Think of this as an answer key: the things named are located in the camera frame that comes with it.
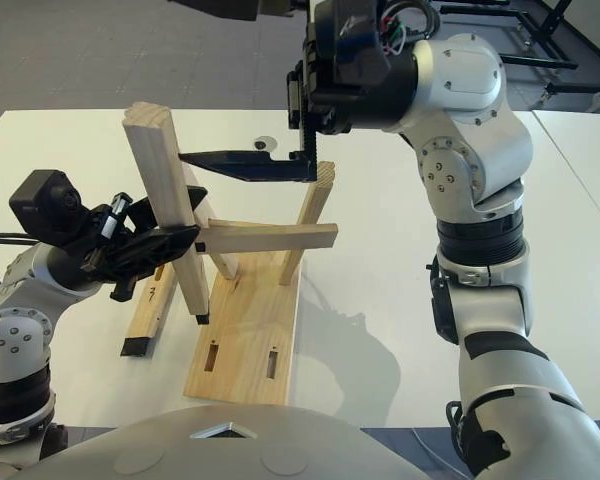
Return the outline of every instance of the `table surface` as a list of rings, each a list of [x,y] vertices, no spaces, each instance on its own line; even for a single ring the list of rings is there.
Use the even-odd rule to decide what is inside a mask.
[[[270,135],[284,157],[297,132],[280,111],[173,112],[183,152],[250,149]],[[535,160],[526,175],[534,343],[563,368],[600,418],[600,212],[532,113]],[[87,206],[143,186],[121,127],[122,110],[7,112],[0,119],[0,231],[19,230],[8,198],[35,168],[64,170]],[[591,141],[596,130],[582,128]],[[413,151],[397,136],[357,131],[319,139],[337,178],[322,220],[337,222],[331,250],[306,254],[290,403],[353,424],[443,426],[457,399],[457,347],[435,333],[428,272],[435,219]],[[293,223],[302,184],[248,184],[196,172],[220,218]],[[17,253],[0,246],[0,272]],[[206,261],[209,280],[215,269]],[[119,356],[137,297],[110,287],[68,310],[52,342],[56,420],[118,426],[205,402],[182,396],[199,327],[177,292],[152,358]]]
[[[600,115],[533,113],[600,210]]]

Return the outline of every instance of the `mortise hole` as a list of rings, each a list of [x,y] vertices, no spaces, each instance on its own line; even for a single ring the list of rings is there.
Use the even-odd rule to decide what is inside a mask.
[[[267,378],[276,378],[276,364],[278,363],[278,352],[269,351],[269,361],[267,362]]]
[[[218,344],[212,343],[209,345],[209,354],[207,355],[207,363],[204,364],[205,372],[213,372],[213,367],[216,364],[216,357],[218,356]]]
[[[156,282],[159,282],[162,278],[162,272],[164,272],[164,265],[160,265],[158,268],[156,268],[156,273],[153,274],[153,279]]]

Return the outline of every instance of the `wooden leg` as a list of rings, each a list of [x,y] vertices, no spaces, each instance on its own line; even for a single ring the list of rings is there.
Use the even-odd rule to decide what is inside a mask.
[[[304,198],[304,204],[298,216],[299,224],[317,223],[327,198],[333,188],[333,181],[336,178],[335,164],[333,162],[318,163],[318,180],[309,186],[307,195]],[[282,264],[280,274],[280,285],[289,285],[298,264],[302,259],[304,250],[290,250],[287,252]]]
[[[194,225],[169,109],[134,103],[122,124],[158,225]],[[191,248],[173,266],[189,312],[198,317],[198,323],[208,323],[209,287],[202,259]]]
[[[195,173],[193,173],[191,166],[183,163],[182,169],[184,171],[184,179],[187,185],[200,186],[200,182],[198,182],[198,179],[196,178]],[[201,227],[208,227],[209,219],[215,218],[216,216],[215,213],[213,213],[213,209],[211,208],[209,200],[206,198],[202,200],[200,205],[198,205],[198,208],[195,209],[193,215],[195,217],[196,224],[200,225]],[[236,276],[238,271],[238,259],[235,255],[231,255],[230,253],[214,253],[210,256],[216,268],[224,278],[232,279]]]
[[[136,313],[131,320],[120,356],[144,357],[149,342],[164,322],[176,289],[176,272],[167,263],[156,269],[147,281]]]

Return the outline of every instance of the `wooden plank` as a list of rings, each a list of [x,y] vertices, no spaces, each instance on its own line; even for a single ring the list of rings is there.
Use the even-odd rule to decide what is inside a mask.
[[[216,276],[213,322],[200,329],[184,394],[237,403],[287,402],[298,274],[278,285],[283,254],[239,254],[233,280]]]
[[[337,235],[335,223],[211,227],[200,230],[196,249],[199,253],[238,253],[330,248]]]
[[[158,267],[149,278],[129,324],[121,356],[146,355],[149,342],[164,323],[176,283],[176,272],[170,263]]]
[[[169,109],[151,103],[134,103],[125,112],[122,125],[158,225],[193,225],[195,219]],[[175,260],[173,266],[189,312],[198,316],[198,323],[208,322],[209,287],[202,259],[191,248]]]
[[[239,222],[235,220],[220,220],[218,218],[209,219],[210,227],[275,227],[272,223],[253,223],[253,222]]]
[[[333,188],[335,178],[336,170],[333,162],[318,162],[318,180],[312,183],[307,190],[298,216],[298,224],[306,225],[318,221]],[[280,273],[280,285],[289,285],[303,253],[304,250],[290,250],[287,252]]]
[[[184,171],[184,179],[187,185],[201,186],[195,173],[193,173],[191,166],[187,165],[186,163],[182,163],[182,170]],[[214,218],[216,215],[211,208],[208,198],[202,200],[200,205],[198,205],[198,207],[194,210],[193,216],[196,220],[196,224],[203,228],[209,226],[209,220]],[[210,257],[224,278],[233,278],[236,276],[238,271],[238,259],[235,255],[222,253],[211,254]]]

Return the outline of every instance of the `wire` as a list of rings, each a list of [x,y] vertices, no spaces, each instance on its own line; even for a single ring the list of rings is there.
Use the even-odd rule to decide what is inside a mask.
[[[418,432],[416,431],[415,428],[411,429],[411,433],[413,433],[413,436],[416,438],[416,440],[418,441],[418,443],[420,444],[420,446],[422,448],[424,448],[427,451],[427,453],[429,453],[429,455],[431,455],[433,458],[435,458],[438,462],[440,462],[442,465],[444,465],[445,467],[447,467],[449,470],[451,470],[452,472],[454,472],[458,477],[464,478],[466,480],[471,480],[467,475],[465,475],[463,472],[461,472],[460,470],[458,470],[456,467],[454,467],[453,465],[451,465],[444,458],[442,458],[440,455],[438,455],[436,452],[434,452],[431,449],[431,447],[429,447],[429,445],[427,445],[426,443],[424,443],[424,440],[422,440],[422,438],[420,438],[420,435],[418,435]]]
[[[35,238],[26,233],[0,233],[1,245],[26,245],[31,246],[38,243]]]
[[[393,0],[390,1],[388,6],[384,9],[381,17],[381,21],[384,23],[388,17],[393,17],[391,20],[397,18],[397,15],[408,8],[415,8],[420,10],[427,19],[427,25],[424,30],[411,30],[409,29],[409,35],[405,31],[405,44],[415,43],[418,40],[425,40],[431,38],[440,29],[440,14],[433,8],[428,0]]]
[[[437,267],[438,258],[436,257],[435,263]],[[458,401],[452,401],[447,403],[446,408],[447,421],[449,422],[449,427],[451,427],[451,443],[453,444],[453,449],[456,451],[458,458],[461,460],[464,459],[464,455],[462,450],[460,449],[460,445],[458,445],[458,423],[460,422],[460,418],[462,417],[462,403]]]
[[[404,23],[402,22],[400,23],[400,30],[402,31],[402,40],[400,42],[400,47],[398,47],[397,50],[393,47],[389,48],[389,51],[394,55],[400,55],[402,53],[402,50],[404,50],[405,44],[407,43],[407,27],[405,27]]]
[[[20,239],[10,239],[10,238],[0,238],[0,245],[25,245],[32,246],[35,245],[35,240],[20,240]]]

